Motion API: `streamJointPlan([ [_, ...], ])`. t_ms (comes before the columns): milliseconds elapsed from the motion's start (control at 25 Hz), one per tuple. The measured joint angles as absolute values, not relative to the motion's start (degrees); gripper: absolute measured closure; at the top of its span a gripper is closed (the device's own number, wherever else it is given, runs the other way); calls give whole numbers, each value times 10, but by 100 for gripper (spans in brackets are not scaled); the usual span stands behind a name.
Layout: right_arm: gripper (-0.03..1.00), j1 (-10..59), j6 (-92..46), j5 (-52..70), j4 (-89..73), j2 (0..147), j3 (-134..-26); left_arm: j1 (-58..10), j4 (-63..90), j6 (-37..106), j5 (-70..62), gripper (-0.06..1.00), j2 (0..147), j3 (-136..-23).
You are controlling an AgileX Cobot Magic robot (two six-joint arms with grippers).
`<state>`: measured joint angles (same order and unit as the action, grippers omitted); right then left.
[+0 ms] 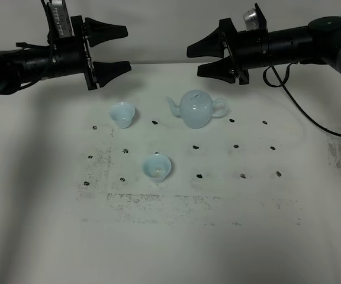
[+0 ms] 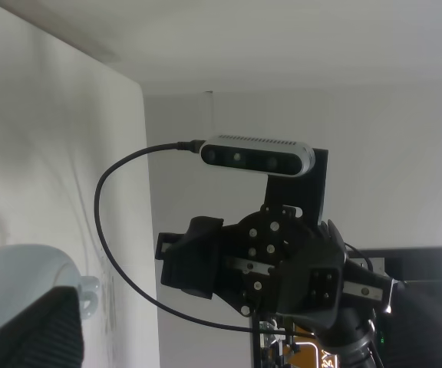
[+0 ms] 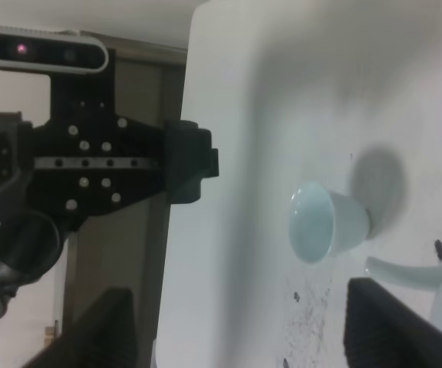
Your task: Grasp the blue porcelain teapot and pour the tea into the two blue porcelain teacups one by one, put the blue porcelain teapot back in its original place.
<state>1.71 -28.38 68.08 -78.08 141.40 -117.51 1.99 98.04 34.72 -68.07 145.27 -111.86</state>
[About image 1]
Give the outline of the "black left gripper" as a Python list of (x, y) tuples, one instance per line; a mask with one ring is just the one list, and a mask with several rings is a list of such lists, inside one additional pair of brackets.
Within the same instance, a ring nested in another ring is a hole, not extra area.
[(80, 15), (71, 17), (70, 22), (73, 28), (73, 35), (70, 37), (60, 37), (58, 29), (52, 25), (54, 50), (48, 77), (59, 78), (82, 73), (87, 88), (95, 90), (96, 82), (100, 88), (103, 88), (113, 79), (131, 71), (128, 61), (94, 62), (92, 67), (91, 55), (87, 47), (88, 42), (91, 47), (95, 47), (106, 41), (127, 37), (126, 26), (106, 24), (92, 18), (85, 18), (84, 23)]

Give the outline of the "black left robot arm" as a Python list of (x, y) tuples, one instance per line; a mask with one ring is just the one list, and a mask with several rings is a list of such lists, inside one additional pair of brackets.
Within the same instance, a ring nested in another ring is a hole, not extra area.
[(48, 34), (48, 46), (18, 43), (16, 50), (0, 51), (0, 95), (11, 95), (37, 82), (75, 74), (85, 77), (88, 90), (104, 87), (131, 70), (130, 62), (97, 62), (89, 49), (125, 38), (125, 26), (106, 24), (80, 15), (70, 19), (73, 35)]

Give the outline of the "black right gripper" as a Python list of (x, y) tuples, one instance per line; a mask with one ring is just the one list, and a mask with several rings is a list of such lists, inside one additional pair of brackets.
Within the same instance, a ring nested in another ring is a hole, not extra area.
[(219, 28), (202, 40), (188, 46), (186, 56), (224, 57), (224, 45), (229, 56), (216, 62), (200, 65), (197, 76), (241, 85), (249, 83), (249, 70), (264, 66), (263, 56), (268, 51), (266, 19), (258, 20), (255, 30), (238, 32), (231, 19), (222, 19)]

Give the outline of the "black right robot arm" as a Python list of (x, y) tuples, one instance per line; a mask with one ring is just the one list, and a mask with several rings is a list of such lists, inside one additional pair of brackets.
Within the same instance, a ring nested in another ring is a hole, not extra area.
[(218, 59), (200, 65), (199, 77), (246, 85), (250, 69), (290, 63), (327, 64), (341, 74), (341, 15), (273, 32), (258, 5), (243, 18), (246, 30), (237, 31), (230, 18), (221, 19), (210, 35), (187, 48), (189, 58)]

